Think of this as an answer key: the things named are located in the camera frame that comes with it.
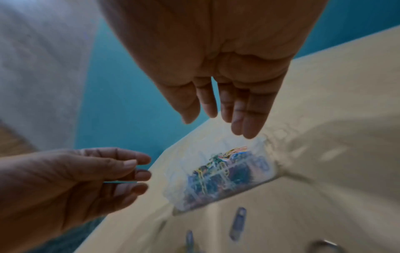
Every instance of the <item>open hand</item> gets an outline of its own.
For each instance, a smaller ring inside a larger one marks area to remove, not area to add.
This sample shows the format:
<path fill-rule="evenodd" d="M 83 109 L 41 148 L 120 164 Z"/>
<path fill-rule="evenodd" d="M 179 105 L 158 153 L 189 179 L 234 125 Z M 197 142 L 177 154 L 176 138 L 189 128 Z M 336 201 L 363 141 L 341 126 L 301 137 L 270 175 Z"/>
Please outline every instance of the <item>open hand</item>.
<path fill-rule="evenodd" d="M 132 204 L 148 188 L 146 154 L 119 148 L 34 153 L 0 159 L 0 252 L 22 252 Z"/>
<path fill-rule="evenodd" d="M 185 123 L 200 104 L 255 137 L 327 0 L 98 0 L 115 33 Z"/>

